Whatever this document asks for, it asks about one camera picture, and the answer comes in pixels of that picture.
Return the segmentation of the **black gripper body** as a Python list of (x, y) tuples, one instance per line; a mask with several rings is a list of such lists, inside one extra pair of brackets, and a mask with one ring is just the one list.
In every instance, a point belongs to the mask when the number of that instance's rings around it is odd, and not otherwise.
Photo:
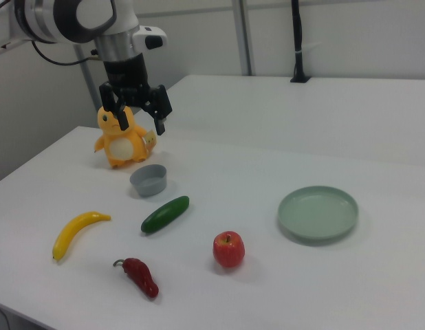
[(108, 81), (102, 85), (103, 107), (113, 107), (113, 95), (122, 96), (127, 106), (150, 107), (151, 88), (143, 54), (118, 62), (103, 62)]

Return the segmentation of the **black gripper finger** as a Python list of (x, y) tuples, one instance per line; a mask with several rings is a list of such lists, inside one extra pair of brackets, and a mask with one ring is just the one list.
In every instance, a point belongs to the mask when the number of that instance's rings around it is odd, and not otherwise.
[(148, 89), (142, 109), (153, 118), (156, 133), (162, 135), (164, 122), (173, 110), (164, 85)]
[(119, 96), (108, 82), (99, 86), (99, 92), (104, 110), (111, 112), (118, 121), (120, 129), (126, 131), (128, 129), (128, 119), (124, 112), (126, 103), (122, 95)]

